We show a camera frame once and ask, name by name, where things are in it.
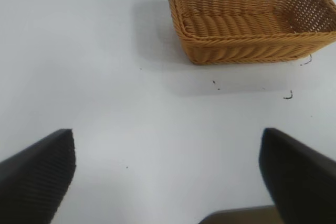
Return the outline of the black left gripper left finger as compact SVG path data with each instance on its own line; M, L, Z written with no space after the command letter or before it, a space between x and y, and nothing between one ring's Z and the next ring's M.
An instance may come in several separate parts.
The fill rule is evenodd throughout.
M1 162L1 223L51 223L76 170L71 129Z

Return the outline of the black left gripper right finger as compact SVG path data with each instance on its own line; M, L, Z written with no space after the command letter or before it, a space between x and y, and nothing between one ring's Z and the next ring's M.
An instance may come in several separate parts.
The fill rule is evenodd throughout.
M284 223L335 223L335 161L266 128L259 168Z

